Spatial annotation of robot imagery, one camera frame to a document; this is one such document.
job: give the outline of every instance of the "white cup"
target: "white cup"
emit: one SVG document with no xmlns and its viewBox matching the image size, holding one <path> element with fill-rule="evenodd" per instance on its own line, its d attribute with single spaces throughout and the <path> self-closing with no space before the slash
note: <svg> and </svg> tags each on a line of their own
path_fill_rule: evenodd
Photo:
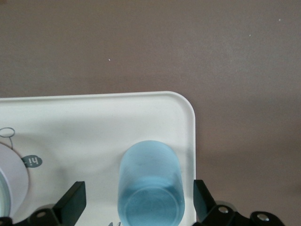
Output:
<svg viewBox="0 0 301 226">
<path fill-rule="evenodd" d="M 29 178 L 21 158 L 0 144 L 0 217 L 13 217 L 28 191 Z"/>
</svg>

